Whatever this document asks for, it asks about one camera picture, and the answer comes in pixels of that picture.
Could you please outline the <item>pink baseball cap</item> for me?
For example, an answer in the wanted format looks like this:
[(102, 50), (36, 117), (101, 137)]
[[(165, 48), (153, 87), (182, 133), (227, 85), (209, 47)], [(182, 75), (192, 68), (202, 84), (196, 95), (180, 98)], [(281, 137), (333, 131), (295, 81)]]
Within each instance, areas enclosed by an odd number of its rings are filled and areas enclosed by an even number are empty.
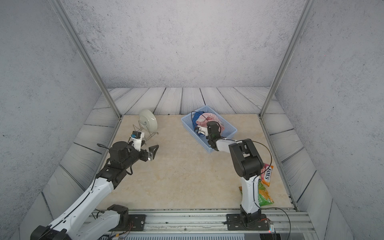
[(223, 131), (225, 129), (224, 124), (222, 121), (218, 118), (217, 115), (213, 113), (203, 113), (199, 119), (197, 120), (198, 126), (207, 127), (208, 122), (217, 122), (220, 125), (220, 129)]

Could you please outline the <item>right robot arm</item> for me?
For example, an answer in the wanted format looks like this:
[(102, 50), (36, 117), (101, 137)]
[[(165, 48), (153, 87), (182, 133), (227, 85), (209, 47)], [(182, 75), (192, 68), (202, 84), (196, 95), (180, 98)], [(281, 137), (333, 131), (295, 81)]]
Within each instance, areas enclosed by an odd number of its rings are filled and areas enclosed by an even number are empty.
[(207, 140), (212, 149), (231, 155), (234, 169), (241, 178), (242, 202), (241, 222), (250, 224), (265, 218), (259, 205), (259, 179), (264, 163), (251, 139), (235, 141), (221, 136), (219, 123), (207, 123)]

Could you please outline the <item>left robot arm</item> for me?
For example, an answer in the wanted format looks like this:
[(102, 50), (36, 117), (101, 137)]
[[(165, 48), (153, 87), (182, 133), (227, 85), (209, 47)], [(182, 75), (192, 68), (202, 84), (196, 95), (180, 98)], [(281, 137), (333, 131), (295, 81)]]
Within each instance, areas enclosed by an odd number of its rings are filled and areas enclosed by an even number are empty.
[(120, 205), (110, 206), (100, 217), (87, 226), (84, 222), (121, 183), (126, 175), (132, 175), (132, 166), (137, 161), (152, 161), (159, 145), (142, 149), (140, 140), (116, 142), (109, 148), (110, 158), (96, 175), (87, 190), (58, 218), (48, 226), (38, 226), (32, 240), (96, 240), (108, 231), (130, 230), (129, 210)]

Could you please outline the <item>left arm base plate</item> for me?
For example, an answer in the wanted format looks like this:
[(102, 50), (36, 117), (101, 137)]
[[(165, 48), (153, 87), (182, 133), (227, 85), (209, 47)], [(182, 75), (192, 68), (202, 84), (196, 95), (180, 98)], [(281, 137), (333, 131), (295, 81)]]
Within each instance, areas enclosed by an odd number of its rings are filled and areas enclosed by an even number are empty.
[(146, 215), (122, 215), (118, 224), (110, 232), (142, 232), (145, 226)]

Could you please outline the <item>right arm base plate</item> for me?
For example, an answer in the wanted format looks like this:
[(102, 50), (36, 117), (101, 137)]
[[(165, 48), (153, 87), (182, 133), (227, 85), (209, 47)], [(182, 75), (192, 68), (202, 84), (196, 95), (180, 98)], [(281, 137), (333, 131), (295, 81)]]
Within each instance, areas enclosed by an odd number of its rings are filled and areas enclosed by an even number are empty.
[(244, 214), (227, 214), (223, 222), (229, 231), (270, 231), (270, 222), (265, 214), (245, 216)]

